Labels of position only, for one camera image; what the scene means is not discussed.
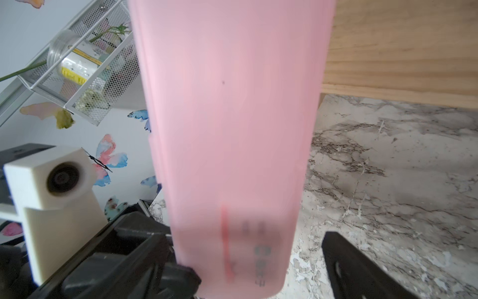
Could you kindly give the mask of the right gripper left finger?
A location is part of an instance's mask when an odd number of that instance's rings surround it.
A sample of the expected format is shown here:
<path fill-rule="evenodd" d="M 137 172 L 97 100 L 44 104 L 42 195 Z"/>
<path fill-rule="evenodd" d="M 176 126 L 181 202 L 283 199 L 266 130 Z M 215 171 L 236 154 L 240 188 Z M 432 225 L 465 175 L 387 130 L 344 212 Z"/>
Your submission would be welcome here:
<path fill-rule="evenodd" d="M 95 252 L 62 282 L 68 299 L 191 299 L 202 280 L 194 270 L 169 261 L 164 235 L 141 242 L 127 255 Z"/>

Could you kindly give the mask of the clear jar colourful lid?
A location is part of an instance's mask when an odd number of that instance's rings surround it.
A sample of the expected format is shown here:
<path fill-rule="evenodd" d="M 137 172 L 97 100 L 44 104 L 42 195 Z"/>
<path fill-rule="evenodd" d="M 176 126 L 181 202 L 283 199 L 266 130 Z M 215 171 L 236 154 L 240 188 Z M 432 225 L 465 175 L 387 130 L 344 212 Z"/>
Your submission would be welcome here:
<path fill-rule="evenodd" d="M 63 30 L 53 38 L 49 45 L 47 67 L 52 67 L 81 36 L 71 30 Z M 82 40 L 56 66 L 56 72 L 77 85 L 83 85 L 102 65 L 108 54 L 92 42 Z"/>

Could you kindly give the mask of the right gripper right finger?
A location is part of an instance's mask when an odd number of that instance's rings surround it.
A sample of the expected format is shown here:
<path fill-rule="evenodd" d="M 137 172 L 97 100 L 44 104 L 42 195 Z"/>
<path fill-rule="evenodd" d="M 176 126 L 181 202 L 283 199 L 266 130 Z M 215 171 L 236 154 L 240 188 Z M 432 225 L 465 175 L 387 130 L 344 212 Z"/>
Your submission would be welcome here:
<path fill-rule="evenodd" d="M 336 299 L 415 299 L 338 232 L 327 231 L 322 252 Z"/>

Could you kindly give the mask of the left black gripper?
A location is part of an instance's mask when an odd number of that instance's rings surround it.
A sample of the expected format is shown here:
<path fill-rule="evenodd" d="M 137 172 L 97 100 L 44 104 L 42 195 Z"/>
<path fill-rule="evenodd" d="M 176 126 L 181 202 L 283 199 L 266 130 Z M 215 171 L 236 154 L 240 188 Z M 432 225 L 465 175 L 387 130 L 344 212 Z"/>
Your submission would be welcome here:
<path fill-rule="evenodd" d="M 22 229 L 20 223 L 9 222 L 19 225 Z M 4 299 L 67 299 L 62 294 L 62 282 L 93 253 L 127 255 L 149 237 L 166 236 L 165 234 L 162 225 L 141 212 L 122 213 L 121 219 L 114 224 L 110 224 L 108 221 L 107 225 L 94 238 L 42 285 L 37 285 L 33 281 L 24 237 L 22 240 L 24 248 L 20 248 L 18 245 L 2 245 L 1 297 Z"/>

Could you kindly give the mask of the wooden two-tier shelf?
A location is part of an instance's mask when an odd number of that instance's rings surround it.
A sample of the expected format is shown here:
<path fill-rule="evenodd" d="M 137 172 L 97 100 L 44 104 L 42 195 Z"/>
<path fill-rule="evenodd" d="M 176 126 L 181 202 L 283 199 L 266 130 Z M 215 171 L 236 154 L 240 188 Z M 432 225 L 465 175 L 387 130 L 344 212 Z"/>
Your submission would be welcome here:
<path fill-rule="evenodd" d="M 477 2 L 337 1 L 322 91 L 477 108 Z"/>

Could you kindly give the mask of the pink pencil case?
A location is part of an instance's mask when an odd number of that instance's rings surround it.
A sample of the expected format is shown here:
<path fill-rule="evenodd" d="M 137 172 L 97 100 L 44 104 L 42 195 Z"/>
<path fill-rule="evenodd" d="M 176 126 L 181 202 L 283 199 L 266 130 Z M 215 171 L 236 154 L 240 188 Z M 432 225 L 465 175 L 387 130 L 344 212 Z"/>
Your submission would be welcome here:
<path fill-rule="evenodd" d="M 177 262 L 205 299 L 285 284 L 334 1 L 130 1 Z"/>

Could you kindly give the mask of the white mesh wall basket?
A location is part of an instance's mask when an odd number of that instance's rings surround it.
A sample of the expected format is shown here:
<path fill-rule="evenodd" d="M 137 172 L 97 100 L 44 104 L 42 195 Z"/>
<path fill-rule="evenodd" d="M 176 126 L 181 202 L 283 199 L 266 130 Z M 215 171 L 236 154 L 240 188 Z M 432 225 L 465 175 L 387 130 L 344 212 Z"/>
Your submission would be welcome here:
<path fill-rule="evenodd" d="M 92 1 L 18 77 L 31 91 L 99 125 L 139 76 L 127 1 Z"/>

